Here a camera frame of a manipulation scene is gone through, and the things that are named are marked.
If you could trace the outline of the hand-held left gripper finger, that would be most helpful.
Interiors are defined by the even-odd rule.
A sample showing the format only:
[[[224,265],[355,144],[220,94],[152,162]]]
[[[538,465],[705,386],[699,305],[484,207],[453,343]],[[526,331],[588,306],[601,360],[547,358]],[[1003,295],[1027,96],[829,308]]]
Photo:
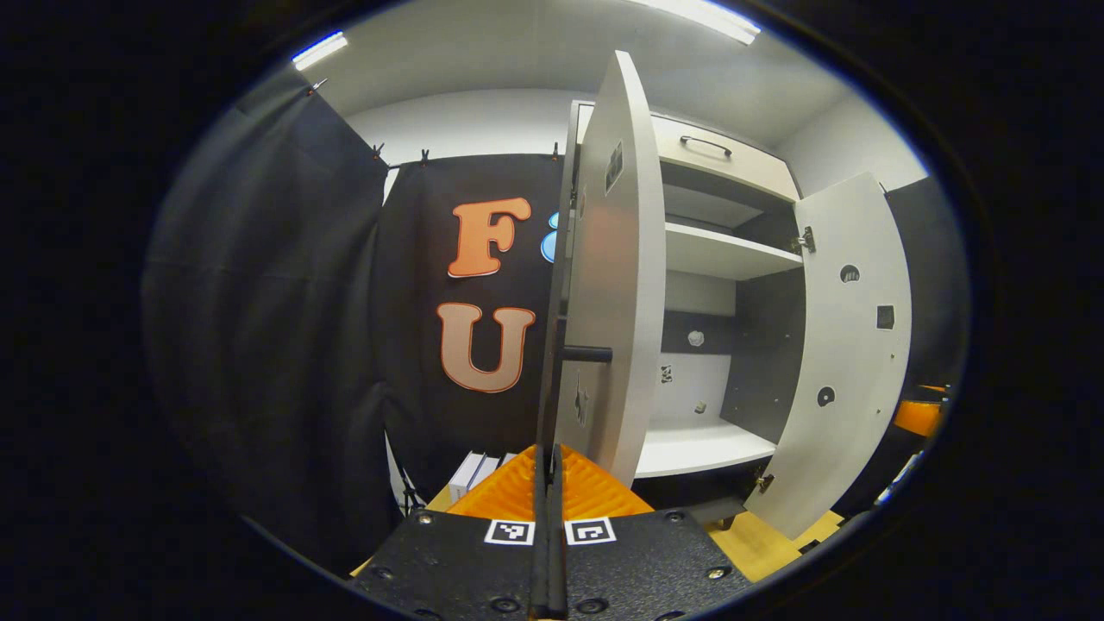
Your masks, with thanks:
[[[412,511],[348,585],[407,620],[548,612],[546,460],[528,448],[447,511]]]
[[[703,618],[750,590],[692,512],[651,511],[574,449],[549,464],[549,593],[567,620]]]

